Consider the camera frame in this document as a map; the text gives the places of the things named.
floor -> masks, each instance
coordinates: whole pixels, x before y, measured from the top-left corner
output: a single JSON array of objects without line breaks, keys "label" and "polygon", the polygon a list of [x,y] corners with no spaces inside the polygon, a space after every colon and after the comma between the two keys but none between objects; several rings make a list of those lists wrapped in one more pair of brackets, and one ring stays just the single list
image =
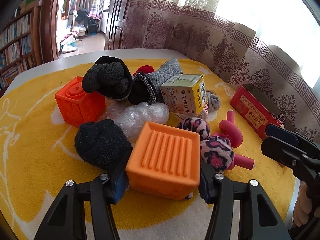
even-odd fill
[{"label": "floor", "polygon": [[82,36],[78,38],[79,41],[76,43],[77,50],[65,54],[61,54],[59,58],[70,57],[78,54],[94,52],[104,50],[105,37],[102,33],[96,35],[88,34],[87,37]]}]

gray sock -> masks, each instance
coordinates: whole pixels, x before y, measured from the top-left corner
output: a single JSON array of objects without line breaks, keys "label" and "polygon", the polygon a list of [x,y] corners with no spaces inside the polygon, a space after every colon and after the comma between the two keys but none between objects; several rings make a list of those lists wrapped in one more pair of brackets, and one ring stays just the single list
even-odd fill
[{"label": "gray sock", "polygon": [[208,113],[218,111],[221,106],[219,97],[209,91],[206,92],[206,95],[208,99]]},{"label": "gray sock", "polygon": [[[137,105],[141,102],[144,102],[146,98],[148,98],[149,104],[162,101],[163,99],[160,94],[159,87],[172,76],[180,74],[183,74],[183,71],[176,58],[170,59],[163,63],[160,68],[152,73],[145,74],[143,72],[138,72],[133,80],[132,91],[128,98],[129,102]],[[138,81],[142,81],[146,88],[143,92],[145,95],[143,96],[135,92],[135,86],[139,85]]]}]

table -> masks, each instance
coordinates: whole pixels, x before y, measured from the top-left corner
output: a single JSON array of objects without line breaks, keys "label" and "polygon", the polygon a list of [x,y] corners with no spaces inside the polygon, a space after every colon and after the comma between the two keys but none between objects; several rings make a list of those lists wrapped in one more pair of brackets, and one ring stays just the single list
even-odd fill
[{"label": "table", "polygon": [[[176,52],[173,50],[165,50],[165,49],[119,49],[119,50],[107,50],[107,51],[85,53],[85,54],[75,55],[67,58],[61,58],[56,61],[48,62],[46,64],[37,66],[35,68],[32,68],[28,71],[21,73],[13,80],[13,82],[11,83],[11,85],[9,86],[5,94],[21,86],[23,83],[25,83],[26,81],[32,78],[39,77],[48,73],[53,73],[59,70],[71,68],[79,64],[95,62],[101,56],[119,57],[121,59],[132,59],[132,58],[144,58],[144,59],[185,58],[187,59],[186,56],[180,54],[179,52]],[[289,206],[288,213],[285,219],[285,224],[288,228],[291,227],[291,218],[293,214],[294,204],[298,196],[298,190],[299,190],[299,181],[296,180],[292,201]],[[234,205],[235,214],[239,212],[239,206],[240,206],[239,202],[235,202],[235,205]],[[233,231],[234,231],[234,235],[236,235],[237,225],[239,224],[239,216],[234,216],[234,218],[235,218],[234,219],[235,227],[233,228]]]}]

orange toy block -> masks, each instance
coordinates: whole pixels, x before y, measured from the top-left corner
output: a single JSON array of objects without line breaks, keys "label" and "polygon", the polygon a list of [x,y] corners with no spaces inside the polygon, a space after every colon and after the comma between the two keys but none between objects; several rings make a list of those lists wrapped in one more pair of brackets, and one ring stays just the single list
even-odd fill
[{"label": "orange toy block", "polygon": [[82,89],[82,77],[75,77],[55,95],[64,121],[79,127],[85,122],[95,122],[106,109],[103,95],[86,93]]},{"label": "orange toy block", "polygon": [[125,171],[132,189],[183,199],[200,183],[200,135],[145,122]]}]

leopard print fabric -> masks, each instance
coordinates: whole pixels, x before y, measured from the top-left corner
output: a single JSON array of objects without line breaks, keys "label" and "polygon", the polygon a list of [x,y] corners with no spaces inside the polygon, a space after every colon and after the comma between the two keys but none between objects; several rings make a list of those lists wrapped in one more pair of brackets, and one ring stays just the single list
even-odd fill
[{"label": "leopard print fabric", "polygon": [[209,124],[197,117],[187,118],[180,122],[177,128],[200,134],[200,141],[205,140],[210,136]]},{"label": "leopard print fabric", "polygon": [[218,136],[200,142],[200,154],[202,160],[211,164],[217,173],[223,173],[235,157],[230,140]]}]

